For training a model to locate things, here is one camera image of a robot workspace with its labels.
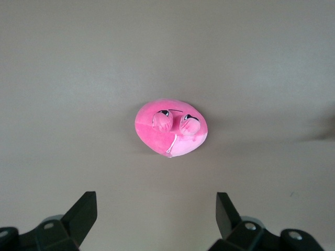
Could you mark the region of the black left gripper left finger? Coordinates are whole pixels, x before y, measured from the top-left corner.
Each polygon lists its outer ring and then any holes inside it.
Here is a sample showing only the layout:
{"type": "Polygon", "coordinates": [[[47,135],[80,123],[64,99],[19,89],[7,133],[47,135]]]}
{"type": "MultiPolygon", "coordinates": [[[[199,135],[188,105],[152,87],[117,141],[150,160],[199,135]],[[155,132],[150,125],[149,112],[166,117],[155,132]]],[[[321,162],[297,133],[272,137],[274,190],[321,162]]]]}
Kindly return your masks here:
{"type": "Polygon", "coordinates": [[[46,218],[27,233],[1,227],[1,250],[79,250],[96,219],[96,192],[87,191],[67,213],[46,218]]]}

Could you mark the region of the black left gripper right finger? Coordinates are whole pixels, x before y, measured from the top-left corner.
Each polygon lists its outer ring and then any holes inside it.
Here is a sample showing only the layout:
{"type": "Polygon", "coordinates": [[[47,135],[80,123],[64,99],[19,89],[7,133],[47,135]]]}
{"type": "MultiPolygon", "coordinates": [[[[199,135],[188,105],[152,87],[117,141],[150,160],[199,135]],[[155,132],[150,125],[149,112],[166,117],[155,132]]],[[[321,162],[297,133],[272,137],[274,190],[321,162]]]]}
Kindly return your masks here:
{"type": "Polygon", "coordinates": [[[242,218],[225,192],[216,195],[216,222],[221,238],[209,250],[323,250],[305,231],[284,229],[276,236],[259,221],[242,218]]]}

